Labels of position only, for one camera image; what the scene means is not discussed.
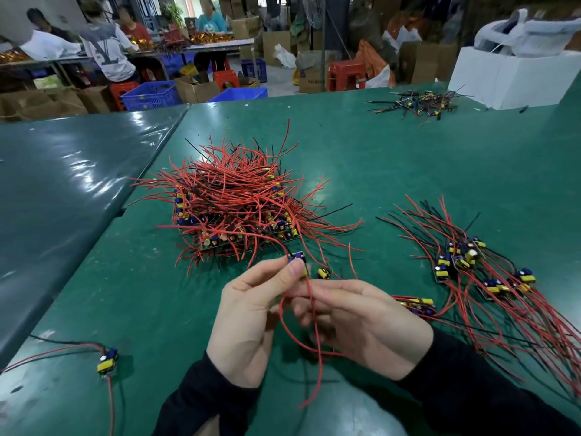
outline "blue shirt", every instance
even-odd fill
[[[198,30],[200,32],[227,32],[226,22],[222,18],[219,12],[215,12],[212,18],[208,18],[206,15],[200,15],[198,18]]]

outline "concrete floor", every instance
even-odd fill
[[[236,73],[242,72],[240,59],[228,57],[230,68]],[[292,74],[294,70],[290,68],[266,66],[266,76],[268,82],[264,87],[268,90],[268,97],[292,96],[299,94],[299,88],[292,85]]]

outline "black sleeve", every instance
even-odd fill
[[[581,435],[569,418],[519,389],[463,342],[434,328],[430,350],[398,385],[421,401],[428,424],[463,435]]]
[[[248,410],[258,394],[257,388],[231,384],[204,352],[163,403],[153,435],[193,436],[216,415],[220,415],[220,436],[243,435],[248,429]]]

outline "white styrofoam box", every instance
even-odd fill
[[[464,47],[448,90],[495,110],[558,104],[581,70],[581,52],[520,58]]]

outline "white wall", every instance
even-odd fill
[[[86,21],[76,0],[0,0],[0,35],[17,44],[32,36],[33,26],[26,11],[39,8],[54,26],[65,30],[78,30]]]

